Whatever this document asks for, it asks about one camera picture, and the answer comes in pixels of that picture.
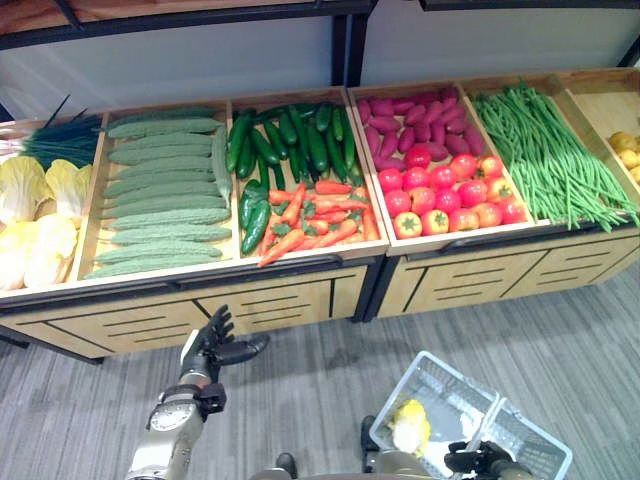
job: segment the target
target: yellow potato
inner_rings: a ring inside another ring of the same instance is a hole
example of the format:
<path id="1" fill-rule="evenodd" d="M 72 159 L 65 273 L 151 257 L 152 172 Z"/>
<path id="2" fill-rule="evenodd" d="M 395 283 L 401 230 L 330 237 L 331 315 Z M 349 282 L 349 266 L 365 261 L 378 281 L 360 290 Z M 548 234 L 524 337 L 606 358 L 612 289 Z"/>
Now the yellow potato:
<path id="1" fill-rule="evenodd" d="M 631 170 L 632 168 L 640 165 L 640 158 L 638 158 L 638 155 L 633 150 L 622 150 L 618 153 L 618 156 L 620 157 L 620 160 L 622 160 L 622 163 L 624 163 L 627 170 Z"/>

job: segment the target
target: wooden crate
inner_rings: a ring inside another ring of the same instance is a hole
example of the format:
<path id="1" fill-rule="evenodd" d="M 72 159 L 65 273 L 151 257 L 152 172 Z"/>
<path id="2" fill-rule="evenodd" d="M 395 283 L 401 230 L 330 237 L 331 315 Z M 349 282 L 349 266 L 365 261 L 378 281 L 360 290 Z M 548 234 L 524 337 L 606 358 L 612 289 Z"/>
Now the wooden crate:
<path id="1" fill-rule="evenodd" d="M 640 70 L 637 68 L 586 70 L 562 73 L 559 74 L 559 78 L 585 118 L 603 140 L 607 153 L 618 160 L 621 168 L 627 171 L 607 139 L 619 131 L 627 132 L 634 137 L 640 136 Z M 596 148 L 603 149 L 600 142 L 595 143 Z M 640 198 L 640 185 L 628 172 L 625 177 L 633 187 L 632 198 Z"/>
<path id="2" fill-rule="evenodd" d="M 351 110 L 353 112 L 353 116 L 356 120 L 356 127 L 358 130 L 358 134 L 360 136 L 360 141 L 362 143 L 362 148 L 364 150 L 365 159 L 369 170 L 372 172 L 371 178 L 373 183 L 373 188 L 376 192 L 376 195 L 380 201 L 382 206 L 382 218 L 384 221 L 385 228 L 387 229 L 387 235 L 389 236 L 389 242 L 391 246 L 388 250 L 388 255 L 404 255 L 408 253 L 416 253 L 416 252 L 424 252 L 424 251 L 433 251 L 439 250 L 447 245 L 451 245 L 454 242 L 464 241 L 470 238 L 489 238 L 492 235 L 500 234 L 504 232 L 515 232 L 519 230 L 523 230 L 525 228 L 529 228 L 533 226 L 533 219 L 529 212 L 527 212 L 527 222 L 517 223 L 512 225 L 500 225 L 497 227 L 489 227 L 489 228 L 481 228 L 478 230 L 468 231 L 468 232 L 455 232 L 455 233 L 446 233 L 442 235 L 432 235 L 432 236 L 422 236 L 418 238 L 410 238 L 405 240 L 400 240 L 396 237 L 394 229 L 393 229 L 393 221 L 389 212 L 384 205 L 384 194 L 382 192 L 382 188 L 380 186 L 380 182 L 378 181 L 378 176 L 374 173 L 376 171 L 375 165 L 373 163 L 373 155 L 371 154 L 371 150 L 369 149 L 369 145 L 366 140 L 366 136 L 364 133 L 363 122 L 360 119 L 360 115 L 358 113 L 358 109 L 356 107 L 357 101 L 361 98 L 369 98 L 369 97 L 378 97 L 378 98 L 402 98 L 411 95 L 421 94 L 429 91 L 439 90 L 441 88 L 454 86 L 459 94 L 459 104 L 465 108 L 467 111 L 467 120 L 473 124 L 480 134 L 482 135 L 485 143 L 487 144 L 487 154 L 497 155 L 497 151 L 491 143 L 487 132 L 482 126 L 475 110 L 471 106 L 471 102 L 469 101 L 468 96 L 465 91 L 462 89 L 459 82 L 455 80 L 443 80 L 439 82 L 429 82 L 429 83 L 410 83 L 403 85 L 389 85 L 382 87 L 357 87 L 349 89 L 349 98 L 351 101 Z M 451 157 L 441 161 L 441 162 L 432 162 L 430 168 L 434 168 L 438 165 L 445 165 L 450 161 Z M 514 196 L 522 200 L 522 196 L 518 189 L 516 188 L 509 172 L 503 169 L 503 176 L 507 179 L 511 188 L 513 189 Z"/>
<path id="3" fill-rule="evenodd" d="M 353 114 L 351 109 L 349 108 L 349 102 L 347 99 L 347 94 L 344 88 L 342 87 L 330 87 L 330 88 L 322 88 L 322 89 L 314 89 L 314 90 L 302 90 L 298 92 L 291 93 L 279 93 L 279 94 L 271 94 L 271 95 L 256 95 L 256 96 L 248 96 L 242 98 L 234 98 L 230 101 L 230 109 L 231 111 L 235 110 L 243 110 L 245 108 L 255 108 L 258 112 L 266 110 L 271 107 L 276 107 L 279 105 L 287 105 L 292 103 L 319 103 L 322 101 L 330 101 L 335 105 L 342 105 L 347 107 L 347 117 L 349 119 L 349 123 L 351 125 L 351 129 L 353 131 L 354 140 L 356 142 L 356 154 L 358 157 L 358 161 L 360 162 L 360 167 L 362 169 L 362 174 L 364 176 L 365 186 L 369 192 L 369 197 L 371 199 L 371 204 L 373 207 L 373 212 L 376 219 L 376 224 L 378 227 L 378 232 L 380 234 L 380 239 L 369 242 L 360 242 L 352 245 L 336 245 L 333 247 L 327 247 L 322 249 L 314 249 L 307 250 L 301 252 L 291 252 L 284 255 L 283 259 L 291 259 L 291 258 L 305 258 L 312 257 L 314 255 L 319 254 L 330 254 L 330 255 L 339 255 L 344 259 L 350 258 L 362 258 L 369 257 L 375 255 L 382 255 L 386 252 L 388 247 L 388 238 L 385 232 L 383 220 L 382 220 L 382 212 L 379 204 L 379 198 L 375 195 L 375 191 L 373 188 L 373 179 L 372 175 L 369 171 L 368 165 L 363 161 L 364 159 L 364 151 L 363 146 L 360 142 L 358 134 L 356 132 L 355 122 L 353 119 Z M 228 112 L 228 125 L 229 128 L 232 127 L 233 122 L 231 120 L 232 114 L 231 111 Z M 264 129 L 262 125 L 259 125 L 258 130 L 264 134 Z M 293 179 L 293 175 L 291 173 L 291 168 L 289 167 L 289 162 L 284 160 L 281 163 L 282 170 L 284 173 L 287 190 L 295 191 L 296 183 Z M 275 186 L 275 177 L 273 172 L 269 168 L 270 182 L 272 188 Z M 253 174 L 245 179 L 240 180 L 236 179 L 236 191 L 238 192 L 238 198 L 242 196 L 242 192 L 244 191 L 244 186 L 251 179 L 260 179 L 260 175 L 258 173 L 258 168 L 256 167 Z M 337 177 L 333 172 L 331 172 L 330 176 L 331 180 L 338 181 Z M 259 257 L 252 254 L 248 257 L 245 257 L 252 262 L 256 262 L 259 260 Z"/>

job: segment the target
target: cucumber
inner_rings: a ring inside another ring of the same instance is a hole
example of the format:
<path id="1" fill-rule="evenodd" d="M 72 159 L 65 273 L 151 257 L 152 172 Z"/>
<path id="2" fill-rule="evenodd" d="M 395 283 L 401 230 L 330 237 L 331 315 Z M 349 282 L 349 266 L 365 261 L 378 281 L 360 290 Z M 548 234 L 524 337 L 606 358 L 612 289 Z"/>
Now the cucumber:
<path id="1" fill-rule="evenodd" d="M 316 113 L 316 129 L 320 132 L 326 132 L 331 122 L 331 109 L 332 105 L 329 102 L 323 102 L 318 107 Z"/>
<path id="2" fill-rule="evenodd" d="M 282 143 L 282 137 L 280 137 L 280 132 L 278 132 L 278 128 L 271 123 L 270 121 L 264 122 L 264 131 L 267 134 L 267 138 L 271 142 L 271 146 L 276 151 L 276 154 L 280 157 L 280 160 L 284 160 L 287 158 L 287 147 Z"/>
<path id="3" fill-rule="evenodd" d="M 256 152 L 258 152 L 258 155 L 260 155 L 260 157 L 262 157 L 270 165 L 278 165 L 280 163 L 276 152 L 274 152 L 269 142 L 265 140 L 265 138 L 256 128 L 252 129 L 249 135 L 251 135 L 251 143 L 253 144 L 253 148 L 256 150 Z"/>
<path id="4" fill-rule="evenodd" d="M 280 129 L 280 135 L 282 136 L 284 143 L 286 143 L 290 147 L 298 143 L 298 135 L 296 134 L 296 129 L 293 128 L 291 119 L 286 112 L 280 115 L 280 118 L 278 119 L 278 128 Z"/>
<path id="5" fill-rule="evenodd" d="M 313 165 L 318 172 L 324 172 L 329 168 L 327 147 L 324 145 L 324 140 L 314 125 L 307 125 L 307 136 Z"/>

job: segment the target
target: red tomato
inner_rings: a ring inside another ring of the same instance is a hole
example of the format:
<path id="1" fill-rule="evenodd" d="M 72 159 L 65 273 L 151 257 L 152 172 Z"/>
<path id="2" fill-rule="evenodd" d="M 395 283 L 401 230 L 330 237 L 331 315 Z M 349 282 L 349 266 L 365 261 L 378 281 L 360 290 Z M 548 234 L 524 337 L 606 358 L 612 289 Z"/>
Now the red tomato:
<path id="1" fill-rule="evenodd" d="M 401 213 L 393 220 L 393 231 L 400 240 L 419 237 L 422 234 L 420 217 L 413 212 Z"/>
<path id="2" fill-rule="evenodd" d="M 442 210 L 431 210 L 421 220 L 423 235 L 438 235 L 449 231 L 449 216 Z"/>
<path id="3" fill-rule="evenodd" d="M 449 188 L 458 181 L 456 172 L 451 167 L 441 165 L 431 170 L 431 186 L 435 188 Z"/>
<path id="4" fill-rule="evenodd" d="M 416 187 L 409 190 L 411 197 L 411 211 L 418 215 L 424 215 L 436 206 L 436 192 L 427 187 Z"/>
<path id="5" fill-rule="evenodd" d="M 460 208 L 460 195 L 451 188 L 443 188 L 436 192 L 436 209 L 451 213 Z"/>
<path id="6" fill-rule="evenodd" d="M 480 228 L 496 227 L 502 223 L 502 210 L 494 203 L 480 203 L 471 210 L 480 219 Z"/>
<path id="7" fill-rule="evenodd" d="M 503 198 L 513 195 L 513 191 L 504 177 L 487 178 L 484 182 L 488 189 L 487 200 L 492 203 L 498 203 Z"/>
<path id="8" fill-rule="evenodd" d="M 520 223 L 527 221 L 527 211 L 524 203 L 515 197 L 503 198 L 498 202 L 498 208 L 502 211 L 502 223 Z"/>
<path id="9" fill-rule="evenodd" d="M 431 154 L 429 153 L 429 150 L 427 150 L 427 147 L 418 143 L 407 150 L 407 153 L 404 154 L 404 163 L 408 168 L 427 168 L 431 163 Z"/>
<path id="10" fill-rule="evenodd" d="M 402 212 L 411 210 L 411 198 L 407 192 L 402 190 L 392 190 L 384 196 L 384 203 L 387 204 L 387 210 L 391 217 L 397 217 Z"/>
<path id="11" fill-rule="evenodd" d="M 397 168 L 385 168 L 378 172 L 378 181 L 383 193 L 402 189 L 402 173 Z"/>
<path id="12" fill-rule="evenodd" d="M 429 172 L 422 167 L 411 167 L 404 174 L 402 189 L 405 192 L 416 187 L 427 187 L 429 185 Z"/>
<path id="13" fill-rule="evenodd" d="M 478 160 L 473 155 L 462 153 L 451 160 L 449 166 L 456 172 L 458 180 L 471 178 L 478 168 Z"/>
<path id="14" fill-rule="evenodd" d="M 487 200 L 487 186 L 482 180 L 469 180 L 458 187 L 463 207 L 473 207 Z"/>
<path id="15" fill-rule="evenodd" d="M 493 155 L 481 158 L 478 162 L 478 177 L 480 178 L 496 178 L 502 176 L 504 164 L 502 160 Z"/>
<path id="16" fill-rule="evenodd" d="M 480 226 L 480 219 L 473 210 L 458 208 L 449 214 L 449 231 L 463 232 L 475 230 Z"/>

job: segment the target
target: wooden display bin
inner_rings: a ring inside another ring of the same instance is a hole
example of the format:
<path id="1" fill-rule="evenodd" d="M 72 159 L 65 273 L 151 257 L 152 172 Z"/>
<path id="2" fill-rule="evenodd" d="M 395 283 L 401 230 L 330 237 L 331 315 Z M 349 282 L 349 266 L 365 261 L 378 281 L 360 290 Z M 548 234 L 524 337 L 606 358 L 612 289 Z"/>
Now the wooden display bin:
<path id="1" fill-rule="evenodd" d="M 341 88 L 200 102 L 218 110 L 216 118 L 231 125 L 238 105 L 263 108 L 276 103 L 330 100 L 346 104 Z M 103 125 L 120 117 L 163 107 L 107 112 Z M 362 158 L 357 135 L 356 149 Z M 384 252 L 388 247 L 380 209 L 371 195 L 381 238 L 377 241 L 291 253 L 258 269 L 258 257 L 240 255 L 237 203 L 242 182 L 233 178 L 232 237 L 216 246 L 220 261 L 103 279 L 84 280 L 96 255 L 113 248 L 112 232 L 102 218 L 102 192 L 120 168 L 109 162 L 114 142 L 101 133 L 90 186 L 87 217 L 80 231 L 69 281 L 47 289 L 22 289 L 0 297 L 3 335 L 34 341 L 82 359 L 181 345 L 193 328 L 203 326 L 223 304 L 234 315 L 237 335 L 364 316 Z M 365 183 L 371 179 L 362 165 Z"/>
<path id="2" fill-rule="evenodd" d="M 638 71 L 606 71 L 603 77 L 598 73 L 462 79 L 356 88 L 350 94 L 355 107 L 357 99 L 362 97 L 402 97 L 453 83 L 461 94 L 468 118 L 479 127 L 489 152 L 495 154 L 497 150 L 475 114 L 469 95 L 496 92 L 504 85 L 517 84 L 524 79 L 552 98 L 580 140 L 613 172 L 631 200 L 640 205 L 637 186 L 603 139 L 624 128 L 629 128 L 630 133 L 636 131 L 629 124 L 631 110 L 637 107 L 639 98 L 637 88 L 633 90 L 637 83 L 632 83 L 631 79 L 637 82 Z M 575 95 L 565 83 L 583 93 Z M 603 114 L 600 123 L 594 120 L 592 124 L 590 117 L 599 118 L 600 114 L 608 112 L 607 101 L 612 101 L 614 110 L 615 105 L 619 105 L 625 112 L 621 122 L 616 123 L 611 114 Z M 589 115 L 585 115 L 580 103 L 591 106 Z M 593 125 L 600 125 L 600 130 Z M 373 168 L 361 125 L 359 132 L 368 153 L 367 160 Z M 381 195 L 377 179 L 374 179 L 374 186 Z M 615 229 L 613 233 L 605 233 L 597 225 L 584 224 L 580 230 L 569 231 L 566 225 L 552 225 L 548 220 L 542 220 L 470 233 L 397 240 L 385 209 L 383 218 L 391 246 L 367 310 L 368 319 L 376 315 L 394 316 L 576 288 L 604 281 L 640 258 L 640 230 L 632 223 Z"/>

